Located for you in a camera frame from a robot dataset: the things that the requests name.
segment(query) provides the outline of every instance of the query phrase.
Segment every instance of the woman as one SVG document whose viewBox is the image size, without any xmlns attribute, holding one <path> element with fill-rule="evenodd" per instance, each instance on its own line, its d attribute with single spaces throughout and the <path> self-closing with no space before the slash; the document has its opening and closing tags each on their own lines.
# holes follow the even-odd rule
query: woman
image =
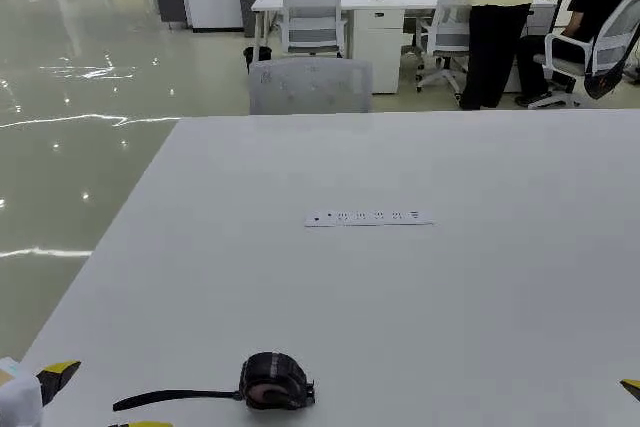
<svg viewBox="0 0 640 427">
<path fill-rule="evenodd" d="M 532 0 L 472 0 L 469 72 L 462 110 L 497 107 Z"/>
</svg>

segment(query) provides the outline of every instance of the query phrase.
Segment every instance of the black pants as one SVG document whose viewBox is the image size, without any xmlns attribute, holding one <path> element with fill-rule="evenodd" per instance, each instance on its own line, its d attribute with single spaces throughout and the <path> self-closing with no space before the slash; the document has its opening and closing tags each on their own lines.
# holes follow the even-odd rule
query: black pants
<svg viewBox="0 0 640 427">
<path fill-rule="evenodd" d="M 544 35 L 529 35 L 520 39 L 518 43 L 518 70 L 522 95 L 525 97 L 536 97 L 549 90 L 542 65 L 533 61 L 534 56 L 545 53 L 544 38 Z M 584 62 L 584 50 L 566 42 L 553 43 L 553 56 L 571 62 Z M 556 72 L 553 74 L 553 80 L 567 84 L 571 77 Z"/>
<path fill-rule="evenodd" d="M 469 72 L 463 110 L 497 107 L 509 80 L 529 4 L 475 6 L 469 18 Z"/>
</svg>

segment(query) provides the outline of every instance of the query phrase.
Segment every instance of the chair armrest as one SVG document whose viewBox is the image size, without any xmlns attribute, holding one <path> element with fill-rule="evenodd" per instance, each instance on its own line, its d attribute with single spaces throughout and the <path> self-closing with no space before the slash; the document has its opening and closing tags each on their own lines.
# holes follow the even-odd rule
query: chair armrest
<svg viewBox="0 0 640 427">
<path fill-rule="evenodd" d="M 559 40 L 561 42 L 566 42 L 567 44 L 576 45 L 581 47 L 584 50 L 584 67 L 587 68 L 587 64 L 589 63 L 589 57 L 591 55 L 591 49 L 593 44 L 591 42 L 581 42 L 576 39 L 572 39 L 571 37 L 567 37 L 566 35 L 558 35 L 558 34 L 548 34 L 544 39 L 544 47 L 545 47 L 545 62 L 544 66 L 549 70 L 558 70 L 553 66 L 553 41 Z"/>
</svg>

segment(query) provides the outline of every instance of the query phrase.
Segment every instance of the desk leg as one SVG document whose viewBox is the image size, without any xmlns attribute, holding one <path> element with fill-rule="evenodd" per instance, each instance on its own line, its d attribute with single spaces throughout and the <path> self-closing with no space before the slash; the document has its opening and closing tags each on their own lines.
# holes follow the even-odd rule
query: desk leg
<svg viewBox="0 0 640 427">
<path fill-rule="evenodd" d="M 271 32 L 271 12 L 264 13 L 264 22 L 262 24 L 262 43 L 265 47 L 269 46 L 269 33 Z"/>
<path fill-rule="evenodd" d="M 253 38 L 253 62 L 260 59 L 260 43 L 262 41 L 262 32 L 264 26 L 264 12 L 256 12 L 256 27 Z"/>
<path fill-rule="evenodd" d="M 562 1 L 563 0 L 558 0 L 558 3 L 556 4 L 556 10 L 553 13 L 553 19 L 551 20 L 551 31 L 549 31 L 550 34 L 553 34 L 553 29 L 555 29 L 556 27 L 558 15 L 560 14 L 560 9 L 562 8 Z"/>
</svg>

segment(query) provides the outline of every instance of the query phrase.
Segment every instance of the office chair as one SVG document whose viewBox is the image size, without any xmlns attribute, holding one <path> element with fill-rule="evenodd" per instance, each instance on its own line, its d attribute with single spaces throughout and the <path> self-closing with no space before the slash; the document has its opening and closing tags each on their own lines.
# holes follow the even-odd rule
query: office chair
<svg viewBox="0 0 640 427">
<path fill-rule="evenodd" d="M 567 107 L 593 107 L 591 99 L 575 94 L 575 81 L 585 77 L 587 72 L 594 75 L 611 70 L 622 60 L 633 34 L 640 25 L 640 0 L 623 0 L 611 14 L 600 30 L 594 42 L 580 42 L 563 35 L 549 34 L 545 41 L 545 53 L 536 55 L 533 60 L 549 70 L 570 76 L 574 81 L 564 92 L 556 92 L 550 97 L 529 104 L 529 109 L 538 109 L 558 102 Z M 567 42 L 584 50 L 584 62 L 569 62 L 553 57 L 555 42 Z"/>
<path fill-rule="evenodd" d="M 280 31 L 286 53 L 337 52 L 344 56 L 340 0 L 283 0 Z"/>
<path fill-rule="evenodd" d="M 421 92 L 425 85 L 445 79 L 453 87 L 456 99 L 460 99 L 462 90 L 456 79 L 465 74 L 453 70 L 451 63 L 456 57 L 469 55 L 470 13 L 471 0 L 438 0 L 433 22 L 430 25 L 422 23 L 422 28 L 427 32 L 426 39 L 425 36 L 421 38 L 422 60 L 426 63 L 429 57 L 436 57 L 438 68 L 435 72 L 425 75 L 425 72 L 418 67 L 416 74 L 418 92 Z"/>
<path fill-rule="evenodd" d="M 373 69 L 361 60 L 292 57 L 256 62 L 249 73 L 251 115 L 371 111 Z"/>
<path fill-rule="evenodd" d="M 404 14 L 404 28 L 405 34 L 414 34 L 413 44 L 407 45 L 402 48 L 403 55 L 408 52 L 413 52 L 415 55 L 420 56 L 422 48 L 418 39 L 422 36 L 422 24 L 431 23 L 433 15 L 430 15 L 426 10 L 407 10 Z"/>
</svg>

